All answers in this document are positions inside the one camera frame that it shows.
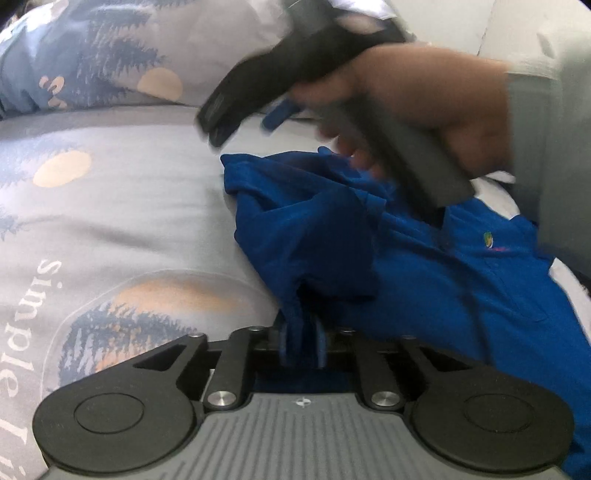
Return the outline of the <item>person's right hand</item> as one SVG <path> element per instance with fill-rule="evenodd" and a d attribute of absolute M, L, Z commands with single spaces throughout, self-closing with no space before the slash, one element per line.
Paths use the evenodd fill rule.
<path fill-rule="evenodd" d="M 434 131 L 472 176 L 512 163 L 508 63 L 420 44 L 382 45 L 290 96 L 320 107 L 367 95 L 408 125 Z"/>

